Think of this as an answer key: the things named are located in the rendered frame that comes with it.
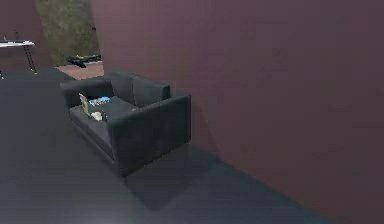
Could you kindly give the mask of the black and yellow object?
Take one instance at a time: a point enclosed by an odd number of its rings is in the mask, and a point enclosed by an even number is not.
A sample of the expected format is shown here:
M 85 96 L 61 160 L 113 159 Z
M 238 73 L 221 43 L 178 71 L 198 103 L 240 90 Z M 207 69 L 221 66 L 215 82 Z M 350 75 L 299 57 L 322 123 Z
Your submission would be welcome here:
M 85 68 L 86 67 L 86 63 L 98 62 L 100 60 L 101 60 L 101 56 L 100 55 L 75 56 L 75 57 L 69 56 L 67 58 L 67 61 L 70 64 L 76 65 L 76 66 L 78 66 L 80 68 Z

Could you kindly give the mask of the white table with black legs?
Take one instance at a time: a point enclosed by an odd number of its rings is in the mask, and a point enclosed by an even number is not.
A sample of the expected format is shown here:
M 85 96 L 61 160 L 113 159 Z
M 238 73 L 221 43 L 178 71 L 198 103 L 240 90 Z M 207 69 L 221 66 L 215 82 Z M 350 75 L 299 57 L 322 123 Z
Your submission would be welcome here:
M 37 74 L 37 69 L 36 69 L 36 66 L 35 66 L 35 63 L 34 63 L 34 60 L 32 57 L 32 53 L 31 53 L 31 47 L 33 47 L 34 45 L 35 45 L 35 43 L 30 41 L 30 40 L 0 41 L 0 57 L 8 54 L 9 51 L 12 49 L 22 49 L 25 56 L 26 56 L 26 59 L 27 59 L 28 65 L 29 65 L 29 69 L 34 74 Z

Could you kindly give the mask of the blue book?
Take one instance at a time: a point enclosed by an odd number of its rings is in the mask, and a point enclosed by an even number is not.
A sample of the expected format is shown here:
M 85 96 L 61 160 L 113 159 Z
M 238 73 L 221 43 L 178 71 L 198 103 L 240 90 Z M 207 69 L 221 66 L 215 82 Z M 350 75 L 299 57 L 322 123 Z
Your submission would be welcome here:
M 89 100 L 89 104 L 92 106 L 103 105 L 109 102 L 111 102 L 111 98 L 109 97 L 100 97 L 100 98 Z

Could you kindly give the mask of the pale open laptop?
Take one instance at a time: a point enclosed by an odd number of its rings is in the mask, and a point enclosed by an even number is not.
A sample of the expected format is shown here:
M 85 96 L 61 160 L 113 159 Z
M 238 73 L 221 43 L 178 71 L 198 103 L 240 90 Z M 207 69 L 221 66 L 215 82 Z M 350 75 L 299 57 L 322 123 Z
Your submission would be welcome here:
M 81 94 L 81 93 L 79 93 L 79 98 L 80 98 L 80 101 L 81 101 L 84 113 L 88 117 L 91 117 L 91 114 L 89 112 L 89 101 L 88 101 L 88 99 L 83 94 Z

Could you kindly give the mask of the dark grey sofa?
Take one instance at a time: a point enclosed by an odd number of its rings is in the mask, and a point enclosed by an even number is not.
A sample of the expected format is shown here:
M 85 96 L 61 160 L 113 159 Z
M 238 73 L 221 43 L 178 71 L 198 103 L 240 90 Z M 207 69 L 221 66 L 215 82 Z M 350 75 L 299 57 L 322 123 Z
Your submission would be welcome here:
M 104 157 L 120 177 L 140 169 L 191 140 L 191 96 L 172 86 L 132 72 L 60 84 L 69 118 L 80 135 Z M 88 101 L 109 97 L 92 106 L 107 120 L 96 121 L 82 108 L 79 93 Z

